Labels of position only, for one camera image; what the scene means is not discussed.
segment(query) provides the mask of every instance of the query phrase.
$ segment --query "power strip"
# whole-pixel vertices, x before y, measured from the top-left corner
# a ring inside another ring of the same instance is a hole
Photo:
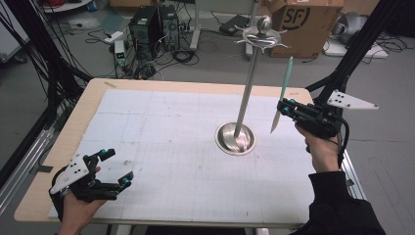
[[[122,32],[117,31],[115,33],[113,33],[111,35],[111,37],[104,39],[104,41],[108,42],[108,43],[113,43],[115,40],[117,40],[119,37],[121,37],[123,35]]]

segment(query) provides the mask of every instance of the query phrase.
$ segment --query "floor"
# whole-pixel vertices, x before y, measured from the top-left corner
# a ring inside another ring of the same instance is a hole
[[[119,15],[106,7],[91,15],[102,23],[102,28],[108,28],[109,33],[124,29],[128,24],[128,14]],[[203,17],[203,24],[217,29],[216,20],[208,15]],[[219,17],[226,21],[226,16]],[[67,34],[71,52],[94,76],[115,75],[112,72],[113,55],[108,51],[108,45],[87,44],[85,39],[89,37],[87,31]],[[415,39],[403,40],[408,46],[415,46]],[[196,65],[171,66],[157,73],[154,79],[244,84],[249,60],[243,53],[244,46],[235,44],[234,39],[204,31],[196,51],[200,58]],[[305,63],[307,59],[295,59],[289,86],[304,87],[327,76],[340,60],[323,54],[308,63]],[[414,60],[414,50],[390,52],[385,60],[372,60],[369,65],[361,63],[347,84],[349,95],[380,106],[378,111],[345,111],[344,116],[351,131],[348,153],[366,197],[387,234],[415,234],[415,189],[411,180],[415,169],[415,113],[412,110]],[[281,86],[287,61],[262,55],[254,85]],[[45,107],[45,95],[31,63],[1,66],[0,166],[13,154]],[[54,234],[58,231],[59,224],[56,223],[22,223],[13,218],[14,210],[32,178],[30,174],[0,216],[2,234]],[[104,234],[105,231],[105,225],[91,224],[82,234]],[[144,231],[145,226],[140,226],[133,230],[133,234],[143,234]],[[270,230],[273,235],[288,232]]]

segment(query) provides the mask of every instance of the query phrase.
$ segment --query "sleeve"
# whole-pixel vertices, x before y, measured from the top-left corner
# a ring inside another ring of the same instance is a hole
[[[310,174],[309,221],[292,235],[385,235],[370,203],[353,199],[342,171]]]

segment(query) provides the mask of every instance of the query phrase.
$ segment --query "metal pole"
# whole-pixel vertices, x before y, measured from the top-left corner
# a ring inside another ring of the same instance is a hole
[[[260,49],[254,46],[254,54],[251,58],[250,69],[248,71],[247,84],[245,85],[244,97],[242,98],[241,108],[239,110],[238,120],[236,122],[234,137],[237,138],[241,132],[242,122],[247,110],[248,101],[250,100],[251,90],[253,89],[254,71],[256,68],[256,61],[259,58]]]

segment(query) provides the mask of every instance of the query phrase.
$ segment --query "box label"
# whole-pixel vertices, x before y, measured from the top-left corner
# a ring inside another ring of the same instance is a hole
[[[283,19],[283,30],[296,30],[301,28],[308,20],[310,8],[289,8]]]

